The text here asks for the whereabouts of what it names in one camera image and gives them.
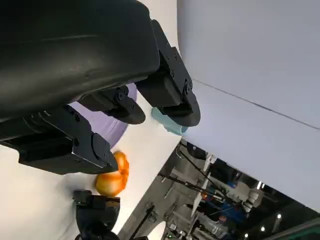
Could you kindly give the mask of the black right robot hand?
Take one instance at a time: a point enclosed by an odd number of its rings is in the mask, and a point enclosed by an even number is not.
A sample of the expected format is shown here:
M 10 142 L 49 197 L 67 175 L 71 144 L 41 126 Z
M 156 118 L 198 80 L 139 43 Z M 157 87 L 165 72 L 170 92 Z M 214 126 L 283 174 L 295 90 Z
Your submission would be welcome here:
M 73 192 L 75 219 L 79 230 L 76 240 L 118 240 L 112 232 L 119 212 L 119 197 L 94 195 L 90 190 Z

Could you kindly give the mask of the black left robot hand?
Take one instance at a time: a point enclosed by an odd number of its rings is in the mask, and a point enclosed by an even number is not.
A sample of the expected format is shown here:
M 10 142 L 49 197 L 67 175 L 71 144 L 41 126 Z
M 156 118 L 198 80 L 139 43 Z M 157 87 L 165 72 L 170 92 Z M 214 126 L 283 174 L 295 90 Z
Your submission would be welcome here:
M 143 3 L 1 1 L 0 143 L 20 164 L 58 175 L 116 171 L 110 144 L 71 103 L 141 124 L 128 84 L 175 123 L 199 124 L 191 77 Z

